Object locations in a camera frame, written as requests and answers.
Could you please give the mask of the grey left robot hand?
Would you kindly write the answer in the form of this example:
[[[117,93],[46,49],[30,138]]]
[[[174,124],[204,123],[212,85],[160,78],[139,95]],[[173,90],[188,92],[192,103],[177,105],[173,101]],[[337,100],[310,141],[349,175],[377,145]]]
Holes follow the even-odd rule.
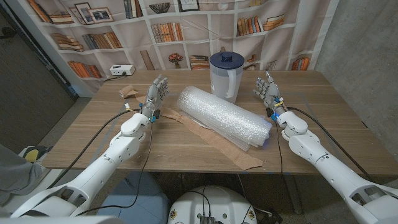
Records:
[[[153,122],[159,118],[160,107],[165,97],[169,94],[168,78],[163,78],[159,75],[149,86],[147,90],[146,100],[142,105],[141,113],[149,118],[149,121]]]

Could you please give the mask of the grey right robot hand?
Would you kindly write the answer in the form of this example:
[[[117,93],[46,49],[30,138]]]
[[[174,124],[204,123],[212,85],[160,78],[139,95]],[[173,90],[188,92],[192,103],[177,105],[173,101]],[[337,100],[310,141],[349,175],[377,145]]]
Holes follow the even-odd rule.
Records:
[[[287,111],[279,88],[268,70],[266,70],[265,78],[257,79],[256,89],[254,89],[253,92],[263,101],[263,104],[266,106],[268,117],[272,115],[278,117]]]

